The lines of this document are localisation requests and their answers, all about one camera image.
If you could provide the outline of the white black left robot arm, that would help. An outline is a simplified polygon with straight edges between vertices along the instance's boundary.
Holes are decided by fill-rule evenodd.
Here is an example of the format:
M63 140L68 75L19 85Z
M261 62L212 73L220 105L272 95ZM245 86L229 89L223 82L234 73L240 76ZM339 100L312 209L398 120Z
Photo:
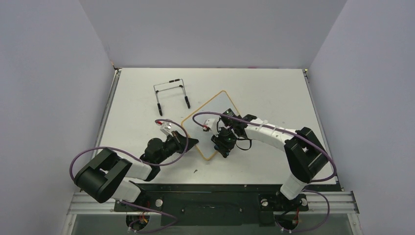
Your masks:
M129 207L139 211L144 208L146 197L127 178L150 182L159 174L163 161L176 153L185 153L198 143L198 139L173 131L165 141L159 138L149 140L144 154L136 162L118 156L117 151L110 147L104 147L78 173L70 176L75 185L98 203L113 198L127 201Z

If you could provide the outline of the yellow framed whiteboard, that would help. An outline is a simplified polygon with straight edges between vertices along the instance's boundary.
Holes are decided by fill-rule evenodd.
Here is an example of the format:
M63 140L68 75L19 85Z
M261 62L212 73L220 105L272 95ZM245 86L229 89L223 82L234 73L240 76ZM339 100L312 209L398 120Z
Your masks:
M200 112L222 114L228 109L231 109L236 115L240 114L228 93L222 90L181 122L181 126L186 130L189 137L199 140L196 148L206 161L209 161L218 153L214 149L215 144L211 141L211 137L218 133L217 129L219 127L224 125L218 121L220 118L218 115L204 114L196 117L194 115Z

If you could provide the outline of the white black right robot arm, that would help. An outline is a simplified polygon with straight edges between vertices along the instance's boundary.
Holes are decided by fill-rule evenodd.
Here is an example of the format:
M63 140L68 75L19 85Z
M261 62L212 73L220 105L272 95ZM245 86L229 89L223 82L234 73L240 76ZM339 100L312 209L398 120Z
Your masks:
M227 109L219 119L207 119L204 126L213 132L211 141L224 158L238 140L260 141L286 154L291 174L276 195L277 205L282 209L294 205L296 197L328 163L324 147L308 127L286 129L254 115L237 116L232 109Z

